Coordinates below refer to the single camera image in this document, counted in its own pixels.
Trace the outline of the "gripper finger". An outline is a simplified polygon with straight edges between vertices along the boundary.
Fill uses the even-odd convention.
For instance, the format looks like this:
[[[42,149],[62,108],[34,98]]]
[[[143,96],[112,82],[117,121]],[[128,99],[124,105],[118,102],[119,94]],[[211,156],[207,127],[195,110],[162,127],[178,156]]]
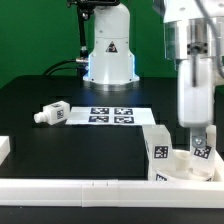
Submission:
[[[197,127],[190,129],[191,149],[194,155],[199,155],[207,144],[207,134],[205,127]]]

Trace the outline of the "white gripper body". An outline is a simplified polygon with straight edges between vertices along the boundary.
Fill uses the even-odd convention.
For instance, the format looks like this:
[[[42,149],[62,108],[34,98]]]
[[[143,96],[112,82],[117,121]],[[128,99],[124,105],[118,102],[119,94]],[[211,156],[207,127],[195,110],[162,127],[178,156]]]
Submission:
[[[213,122],[212,60],[199,59],[196,86],[192,81],[192,61],[181,62],[178,71],[178,120],[182,127],[206,127]]]

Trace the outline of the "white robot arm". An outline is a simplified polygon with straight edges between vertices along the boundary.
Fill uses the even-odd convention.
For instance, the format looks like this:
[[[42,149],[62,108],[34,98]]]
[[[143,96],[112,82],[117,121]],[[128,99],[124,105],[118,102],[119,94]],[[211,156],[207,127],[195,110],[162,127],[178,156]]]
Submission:
[[[138,82],[129,50],[129,11],[119,0],[93,6],[94,49],[84,83],[110,90]],[[163,18],[165,57],[179,62],[179,124],[190,130],[191,146],[204,150],[214,89],[224,79],[224,0],[153,0],[153,8]]]

